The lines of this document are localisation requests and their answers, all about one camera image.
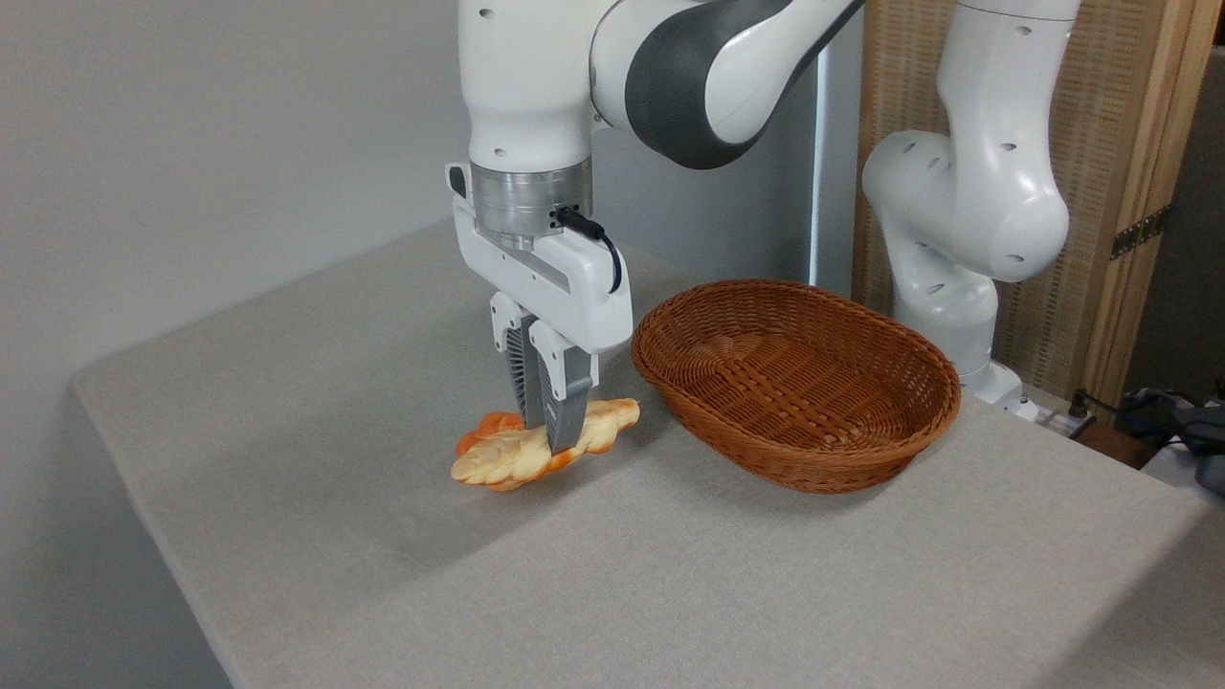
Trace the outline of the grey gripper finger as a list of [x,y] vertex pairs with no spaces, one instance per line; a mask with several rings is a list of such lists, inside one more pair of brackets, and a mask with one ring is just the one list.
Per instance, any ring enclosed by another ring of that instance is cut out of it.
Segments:
[[564,454],[577,445],[586,425],[598,362],[548,322],[535,320],[526,332],[526,370],[530,424],[546,427],[548,447]]
[[537,349],[530,327],[537,318],[503,292],[490,300],[495,349],[506,358],[519,416],[527,429],[537,428]]

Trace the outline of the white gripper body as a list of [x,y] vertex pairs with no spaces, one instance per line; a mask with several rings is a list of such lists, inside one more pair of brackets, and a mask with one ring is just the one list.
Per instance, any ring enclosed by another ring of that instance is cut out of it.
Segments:
[[601,354],[625,345],[635,329],[628,280],[612,292],[612,254],[575,230],[517,249],[479,230],[477,178],[468,163],[447,166],[454,192],[457,242],[464,262],[565,340]]

